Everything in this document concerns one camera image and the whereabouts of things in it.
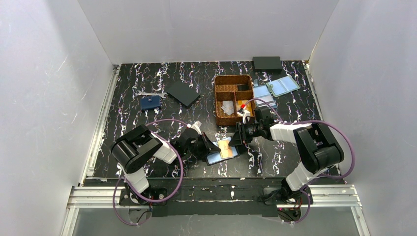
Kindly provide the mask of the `black leather card holder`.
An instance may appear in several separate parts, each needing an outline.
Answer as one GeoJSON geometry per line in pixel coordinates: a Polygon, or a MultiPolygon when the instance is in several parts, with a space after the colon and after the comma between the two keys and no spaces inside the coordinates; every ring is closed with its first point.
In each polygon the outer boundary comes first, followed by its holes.
{"type": "Polygon", "coordinates": [[[237,148],[229,146],[229,141],[231,139],[232,137],[227,137],[213,143],[220,148],[220,152],[215,152],[207,156],[207,164],[209,166],[239,156],[237,148]]]}

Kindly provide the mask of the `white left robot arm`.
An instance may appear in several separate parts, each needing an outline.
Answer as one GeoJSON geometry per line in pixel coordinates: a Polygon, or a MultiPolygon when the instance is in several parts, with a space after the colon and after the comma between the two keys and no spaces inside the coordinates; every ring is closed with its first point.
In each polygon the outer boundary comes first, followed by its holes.
{"type": "Polygon", "coordinates": [[[163,141],[145,125],[140,125],[118,138],[111,147],[111,153],[121,165],[128,186],[138,193],[149,188],[144,166],[152,157],[172,164],[178,156],[206,158],[220,152],[221,149],[209,140],[197,124],[188,124],[181,135],[170,142],[163,141]]]}

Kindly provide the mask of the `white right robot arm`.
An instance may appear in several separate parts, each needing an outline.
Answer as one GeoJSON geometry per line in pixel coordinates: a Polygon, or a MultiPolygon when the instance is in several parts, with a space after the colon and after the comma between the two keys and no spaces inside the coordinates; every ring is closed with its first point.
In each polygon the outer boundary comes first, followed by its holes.
{"type": "Polygon", "coordinates": [[[236,131],[229,146],[246,145],[255,137],[295,144],[300,163],[282,180],[278,191],[281,196],[290,196],[301,190],[324,171],[344,160],[344,152],[327,125],[317,121],[279,123],[267,107],[255,109],[254,115],[254,122],[249,122],[246,115],[243,115],[243,121],[236,123],[236,131]]]}

